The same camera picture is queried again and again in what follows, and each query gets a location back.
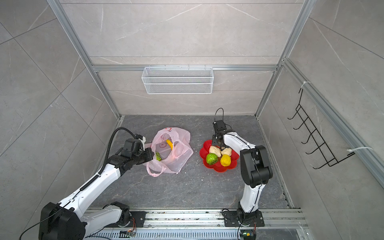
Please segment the red flower-shaped plastic bowl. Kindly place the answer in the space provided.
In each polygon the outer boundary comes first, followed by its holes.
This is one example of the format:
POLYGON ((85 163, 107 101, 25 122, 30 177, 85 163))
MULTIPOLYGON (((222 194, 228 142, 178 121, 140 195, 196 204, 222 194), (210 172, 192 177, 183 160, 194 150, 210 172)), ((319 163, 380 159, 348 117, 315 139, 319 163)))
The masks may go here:
POLYGON ((227 170, 235 169, 238 165, 238 160, 240 156, 232 151, 232 155, 230 156, 231 162, 227 166, 222 165, 221 158, 218 158, 218 161, 214 164, 210 164, 207 162, 207 156, 210 154, 209 149, 212 146, 212 140, 205 141, 203 147, 200 150, 200 157, 203 160, 203 164, 206 168, 213 169, 218 173, 223 173, 227 170))

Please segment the beige fake fruit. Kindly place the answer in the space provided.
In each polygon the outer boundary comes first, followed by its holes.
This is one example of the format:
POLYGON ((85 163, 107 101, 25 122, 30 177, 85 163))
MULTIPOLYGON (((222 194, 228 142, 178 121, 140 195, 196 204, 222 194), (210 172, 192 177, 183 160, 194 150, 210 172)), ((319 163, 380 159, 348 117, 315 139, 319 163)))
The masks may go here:
POLYGON ((228 156, 231 156, 232 155, 232 149, 231 148, 224 148, 221 150, 221 154, 222 155, 228 155, 228 156))

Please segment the pink plastic bag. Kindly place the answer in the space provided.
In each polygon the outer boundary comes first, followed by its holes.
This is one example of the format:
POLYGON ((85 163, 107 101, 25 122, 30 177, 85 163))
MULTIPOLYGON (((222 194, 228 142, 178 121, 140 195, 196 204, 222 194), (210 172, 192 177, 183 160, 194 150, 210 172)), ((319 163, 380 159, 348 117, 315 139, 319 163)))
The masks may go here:
POLYGON ((148 174, 152 177, 158 177, 163 173, 179 173, 193 155, 194 151, 190 146, 190 140, 190 132, 181 128, 169 127, 158 131, 152 143, 147 144, 155 153, 153 160, 146 163, 148 174), (166 143, 167 139, 173 142, 173 150, 166 143), (160 162, 156 159, 156 152, 162 157, 160 162))

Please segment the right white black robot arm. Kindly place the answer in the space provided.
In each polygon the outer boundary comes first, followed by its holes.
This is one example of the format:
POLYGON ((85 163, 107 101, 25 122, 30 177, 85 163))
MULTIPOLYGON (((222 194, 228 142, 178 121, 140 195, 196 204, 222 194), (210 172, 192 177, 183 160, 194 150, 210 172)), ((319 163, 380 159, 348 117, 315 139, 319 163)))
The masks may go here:
POLYGON ((234 130, 228 129, 223 120, 214 121, 213 127, 213 145, 222 149, 229 147, 240 156, 241 176, 245 187, 237 209, 238 221, 243 226, 255 224, 263 227, 265 224, 259 210, 259 200, 264 187, 273 177, 267 149, 241 138, 234 130))

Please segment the green fake lime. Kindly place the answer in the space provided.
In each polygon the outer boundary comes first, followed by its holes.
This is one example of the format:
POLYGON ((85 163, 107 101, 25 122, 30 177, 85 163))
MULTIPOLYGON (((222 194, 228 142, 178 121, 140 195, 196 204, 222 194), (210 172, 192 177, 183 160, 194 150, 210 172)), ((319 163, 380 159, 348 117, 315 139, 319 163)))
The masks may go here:
POLYGON ((219 159, 219 157, 216 154, 209 153, 206 156, 206 163, 211 166, 211 165, 216 164, 218 159, 219 159))

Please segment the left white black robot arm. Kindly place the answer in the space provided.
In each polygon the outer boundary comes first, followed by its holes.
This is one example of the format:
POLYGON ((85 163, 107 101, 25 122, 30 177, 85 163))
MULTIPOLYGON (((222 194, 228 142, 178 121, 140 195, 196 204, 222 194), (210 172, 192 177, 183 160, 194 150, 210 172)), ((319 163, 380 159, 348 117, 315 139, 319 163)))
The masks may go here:
POLYGON ((82 240, 108 226, 126 227, 133 223, 129 206, 113 202, 92 214, 86 210, 113 182, 134 165, 153 159, 151 148, 145 147, 146 139, 136 135, 126 140, 116 154, 107 159, 98 173, 79 189, 59 203, 48 203, 41 211, 40 240, 82 240))

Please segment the beige fake potato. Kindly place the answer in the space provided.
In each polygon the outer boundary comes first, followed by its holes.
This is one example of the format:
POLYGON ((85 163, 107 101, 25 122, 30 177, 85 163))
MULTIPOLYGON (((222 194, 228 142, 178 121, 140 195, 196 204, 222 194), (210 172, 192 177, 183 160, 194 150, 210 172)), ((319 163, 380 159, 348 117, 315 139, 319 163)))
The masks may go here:
POLYGON ((216 146, 210 146, 209 153, 215 154, 218 158, 222 156, 221 149, 216 146))

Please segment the yellow fake lemon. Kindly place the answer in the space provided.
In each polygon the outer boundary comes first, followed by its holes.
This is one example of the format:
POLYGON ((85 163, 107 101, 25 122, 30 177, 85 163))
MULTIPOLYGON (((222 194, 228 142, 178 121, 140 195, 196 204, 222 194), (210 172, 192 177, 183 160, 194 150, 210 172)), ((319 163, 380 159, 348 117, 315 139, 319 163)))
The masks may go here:
POLYGON ((220 159, 220 163, 223 167, 228 167, 232 163, 231 156, 229 155, 222 155, 220 159))

